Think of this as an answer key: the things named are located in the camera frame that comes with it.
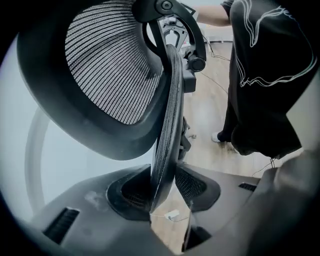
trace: mesh backrest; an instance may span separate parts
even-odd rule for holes
[[[126,125],[144,114],[161,75],[139,40],[134,2],[110,0],[83,10],[65,39],[66,60],[78,86],[102,111]]]

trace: person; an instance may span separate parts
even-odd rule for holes
[[[232,26],[226,117],[214,142],[241,155],[281,158],[301,147],[286,113],[314,75],[316,54],[298,21],[275,0],[196,6],[197,22]]]

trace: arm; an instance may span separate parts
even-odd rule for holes
[[[231,25],[227,12],[221,5],[196,6],[194,9],[199,12],[197,22],[218,27]]]

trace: sneaker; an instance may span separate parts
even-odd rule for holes
[[[219,132],[214,132],[214,133],[212,133],[212,135],[211,135],[211,140],[212,140],[213,142],[222,142],[221,140],[218,139],[218,134],[219,134]]]

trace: wooden floor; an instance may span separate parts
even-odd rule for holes
[[[212,48],[215,55],[230,59],[232,43],[213,43]],[[260,153],[242,156],[235,152],[231,143],[211,141],[212,132],[222,130],[226,117],[229,63],[211,57],[207,51],[206,67],[202,72],[196,73],[196,91],[184,96],[183,114],[190,125],[188,133],[196,135],[196,138],[190,139],[192,146],[184,161],[208,170],[260,178],[264,170],[271,167],[269,157]],[[281,166],[283,161],[301,152],[302,150],[298,150],[284,159],[275,160],[275,166]],[[164,214],[173,210],[180,212],[176,222],[164,217]],[[174,185],[168,199],[151,216],[152,229],[175,254],[181,253],[189,214],[187,205]]]

